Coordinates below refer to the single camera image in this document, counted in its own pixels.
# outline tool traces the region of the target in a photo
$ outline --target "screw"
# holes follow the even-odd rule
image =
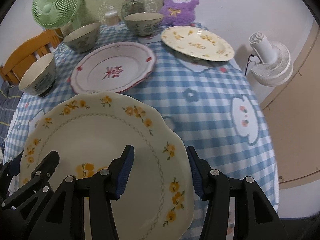
[[[73,177],[72,176],[68,176],[65,179],[66,182],[72,182],[73,181]]]
[[[218,170],[213,169],[213,170],[210,171],[210,173],[213,176],[218,176],[220,172]]]
[[[248,176],[248,177],[245,177],[245,180],[246,180],[247,182],[249,182],[249,183],[252,183],[252,182],[254,182],[254,179],[253,179],[253,177],[250,177],[250,176]]]
[[[47,192],[49,190],[49,187],[48,186],[44,186],[43,188],[42,188],[42,191],[43,192]]]
[[[100,174],[105,176],[105,175],[108,175],[109,174],[109,170],[108,169],[103,169],[100,171]]]

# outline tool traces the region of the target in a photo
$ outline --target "jar lid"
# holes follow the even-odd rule
[[[118,15],[118,12],[117,11],[109,11],[107,13],[105,13],[105,18],[111,18],[111,17],[114,17],[114,16],[117,16]]]

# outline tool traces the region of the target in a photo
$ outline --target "electric fan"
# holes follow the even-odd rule
[[[72,22],[76,30],[81,27],[77,11],[81,0],[33,0],[32,16],[45,29],[57,29]]]
[[[269,42],[261,32],[252,34],[249,42],[256,56],[249,58],[248,67],[260,84],[274,87],[289,80],[293,63],[286,46],[276,41]]]

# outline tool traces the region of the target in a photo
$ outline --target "purple plush toy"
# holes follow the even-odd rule
[[[164,6],[160,13],[164,15],[162,25],[189,25],[196,18],[195,7],[199,0],[163,0]]]

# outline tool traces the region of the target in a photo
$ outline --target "red heart print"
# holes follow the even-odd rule
[[[224,68],[224,67],[221,67],[221,68],[220,68],[220,71],[223,72],[223,73],[225,73],[225,72],[227,72],[227,69]]]

